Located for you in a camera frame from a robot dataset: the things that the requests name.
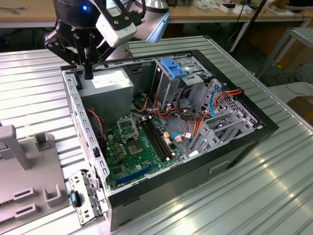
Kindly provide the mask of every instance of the metal table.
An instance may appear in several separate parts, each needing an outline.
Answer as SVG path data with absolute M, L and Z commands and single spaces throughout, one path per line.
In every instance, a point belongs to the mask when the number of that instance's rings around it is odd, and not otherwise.
M 280 59 L 286 54 L 289 50 L 290 43 L 294 43 L 295 40 L 299 40 L 307 47 L 313 49 L 313 28 L 290 28 L 284 34 L 284 36 L 279 40 L 276 47 L 270 53 L 266 61 L 264 62 L 261 70 L 257 73 L 256 77 L 260 78 L 264 72 L 268 69 L 268 66 L 272 63 L 273 59 L 278 55 L 278 53 L 282 50 L 282 48 L 286 45 L 286 47 L 280 52 L 276 61 L 280 61 Z
M 128 223 L 114 234 L 312 234 L 312 127 L 281 103 L 215 42 L 202 36 L 130 43 L 134 56 L 199 49 L 279 126 L 238 166 Z M 0 120 L 19 139 L 48 131 L 55 136 L 68 177 L 86 168 L 69 116 L 59 67 L 47 50 L 0 54 Z M 8 234 L 109 234 L 99 220 L 80 228 L 71 205 Z

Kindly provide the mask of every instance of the yellow wire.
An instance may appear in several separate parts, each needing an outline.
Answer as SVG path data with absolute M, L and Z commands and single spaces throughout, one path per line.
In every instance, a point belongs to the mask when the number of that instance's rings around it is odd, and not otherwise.
M 138 110 L 138 112 L 143 112 L 143 111 L 145 111 L 145 109 L 147 108 L 147 103 L 148 103 L 148 98 L 146 98 L 146 101 L 145 101 L 144 106 L 142 107 L 142 109 Z

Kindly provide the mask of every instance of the blue plastic clip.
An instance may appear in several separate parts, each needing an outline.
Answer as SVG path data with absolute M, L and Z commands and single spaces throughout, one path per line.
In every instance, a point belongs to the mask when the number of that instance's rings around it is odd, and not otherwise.
M 173 78 L 185 77 L 188 75 L 188 73 L 182 70 L 179 64 L 176 63 L 172 58 L 162 59 L 161 63 Z

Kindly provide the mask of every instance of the metal bracket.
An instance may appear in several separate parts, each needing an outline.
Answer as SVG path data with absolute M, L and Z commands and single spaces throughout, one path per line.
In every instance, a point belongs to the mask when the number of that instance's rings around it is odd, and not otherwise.
M 110 209 L 103 189 L 98 187 L 98 183 L 98 179 L 85 170 L 79 170 L 69 177 L 69 185 L 72 190 L 78 192 L 81 202 L 77 215 L 82 226 L 105 215 Z

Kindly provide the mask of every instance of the red wire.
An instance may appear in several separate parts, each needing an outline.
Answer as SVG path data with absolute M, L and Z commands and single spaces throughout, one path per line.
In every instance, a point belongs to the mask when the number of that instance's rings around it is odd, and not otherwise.
M 94 111 L 92 111 L 90 109 L 87 109 L 87 111 L 91 112 L 98 119 L 98 122 L 99 122 L 99 125 L 100 125 L 100 129 L 101 129 L 101 147 L 103 148 L 104 137 L 103 137 L 103 127 L 102 127 L 101 120 L 100 120 L 100 118 L 98 117 L 98 115 Z

